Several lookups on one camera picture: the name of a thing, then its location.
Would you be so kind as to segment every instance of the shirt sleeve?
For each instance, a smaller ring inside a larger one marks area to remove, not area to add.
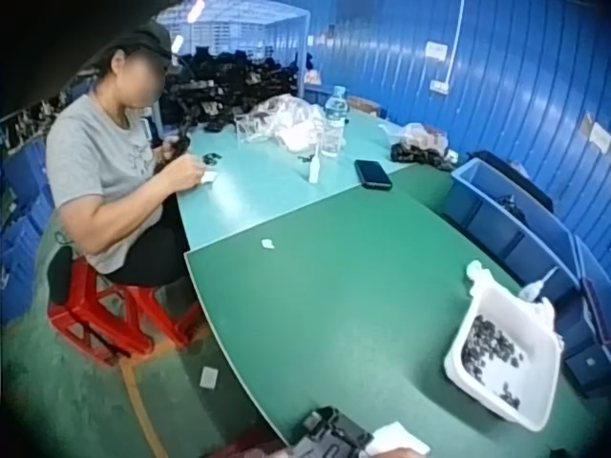
[[[101,196],[97,154],[86,126],[58,119],[47,137],[47,175],[55,207],[85,196]]]

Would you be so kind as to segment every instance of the neck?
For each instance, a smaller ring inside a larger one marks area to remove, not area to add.
[[[94,99],[117,126],[123,129],[129,128],[125,116],[126,107],[116,99],[114,88],[108,78],[103,78],[94,87]]]

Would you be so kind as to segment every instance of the black phone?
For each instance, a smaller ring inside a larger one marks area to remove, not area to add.
[[[374,160],[355,160],[356,173],[359,174],[361,183],[368,189],[392,189],[392,182],[379,162]]]

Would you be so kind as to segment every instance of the black pants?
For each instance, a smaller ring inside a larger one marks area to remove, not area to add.
[[[188,275],[183,256],[188,250],[179,204],[172,195],[163,202],[161,219],[130,247],[123,266],[105,277],[118,284],[163,286]]]

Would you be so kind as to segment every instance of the water bottle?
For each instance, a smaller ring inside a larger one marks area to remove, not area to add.
[[[333,95],[325,105],[325,128],[321,145],[321,151],[325,156],[335,157],[342,149],[346,116],[348,115],[345,95],[346,88],[335,86]]]

